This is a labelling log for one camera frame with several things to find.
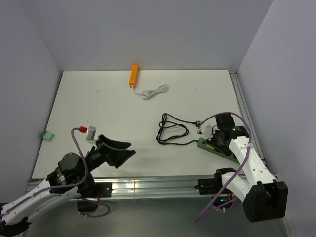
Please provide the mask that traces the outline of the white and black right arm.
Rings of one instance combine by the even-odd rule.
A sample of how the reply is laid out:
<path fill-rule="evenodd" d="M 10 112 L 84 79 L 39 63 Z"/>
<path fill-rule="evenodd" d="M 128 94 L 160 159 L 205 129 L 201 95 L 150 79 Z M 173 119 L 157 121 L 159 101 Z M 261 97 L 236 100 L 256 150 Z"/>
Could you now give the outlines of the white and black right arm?
<path fill-rule="evenodd" d="M 224 112 L 214 115 L 217 130 L 206 143 L 224 155 L 234 155 L 240 166 L 216 170 L 212 188 L 215 197 L 209 205 L 226 190 L 243 204 L 247 219 L 254 223 L 285 216 L 288 187 L 269 172 L 252 145 L 252 133 L 247 123 L 236 126 L 235 114 Z"/>

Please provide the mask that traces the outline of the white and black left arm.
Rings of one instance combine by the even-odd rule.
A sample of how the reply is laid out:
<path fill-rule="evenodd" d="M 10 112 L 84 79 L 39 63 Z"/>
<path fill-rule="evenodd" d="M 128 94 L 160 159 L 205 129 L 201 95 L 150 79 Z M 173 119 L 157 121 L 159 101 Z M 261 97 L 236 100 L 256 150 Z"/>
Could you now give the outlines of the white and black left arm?
<path fill-rule="evenodd" d="M 0 234 L 16 236 L 42 214 L 75 198 L 91 198 L 97 185 L 92 171 L 107 163 L 118 169 L 134 154 L 131 143 L 111 140 L 99 135 L 96 144 L 84 155 L 70 152 L 58 162 L 57 168 L 34 189 L 16 201 L 0 208 Z"/>

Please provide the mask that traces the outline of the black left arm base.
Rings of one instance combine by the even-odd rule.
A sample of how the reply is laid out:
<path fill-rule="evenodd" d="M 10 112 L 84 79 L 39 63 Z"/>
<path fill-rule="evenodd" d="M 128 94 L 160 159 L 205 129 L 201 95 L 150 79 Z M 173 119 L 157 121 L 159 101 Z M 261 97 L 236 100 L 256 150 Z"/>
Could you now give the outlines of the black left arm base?
<path fill-rule="evenodd" d="M 97 182 L 96 188 L 92 191 L 90 196 L 83 197 L 88 200 L 85 201 L 81 197 L 77 200 L 77 210 L 79 214 L 95 215 L 97 208 L 101 207 L 101 199 L 110 198 L 112 194 L 111 182 Z"/>

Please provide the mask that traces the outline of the yellow USB plug adapter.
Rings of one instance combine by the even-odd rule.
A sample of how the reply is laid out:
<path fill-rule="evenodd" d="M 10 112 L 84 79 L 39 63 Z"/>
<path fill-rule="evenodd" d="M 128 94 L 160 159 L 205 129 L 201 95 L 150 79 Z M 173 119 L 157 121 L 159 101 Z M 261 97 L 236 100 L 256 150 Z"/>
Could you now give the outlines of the yellow USB plug adapter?
<path fill-rule="evenodd" d="M 214 150 L 215 148 L 209 144 L 206 145 L 207 148 Z"/>

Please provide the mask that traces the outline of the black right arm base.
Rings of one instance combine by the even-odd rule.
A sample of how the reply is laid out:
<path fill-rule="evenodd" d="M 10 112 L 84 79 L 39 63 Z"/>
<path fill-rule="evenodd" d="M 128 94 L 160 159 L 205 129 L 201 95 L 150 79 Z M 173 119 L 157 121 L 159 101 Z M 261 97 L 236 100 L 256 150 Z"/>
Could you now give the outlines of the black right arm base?
<path fill-rule="evenodd" d="M 234 173 L 235 170 L 233 168 L 218 169 L 216 170 L 213 178 L 198 179 L 198 184 L 195 185 L 194 188 L 199 190 L 200 195 L 217 194 L 223 186 L 221 175 L 230 172 Z M 228 189 L 224 189 L 222 194 L 225 194 L 226 196 L 219 196 L 213 203 L 215 207 L 218 207 L 219 205 L 227 203 L 233 199 L 232 192 Z"/>

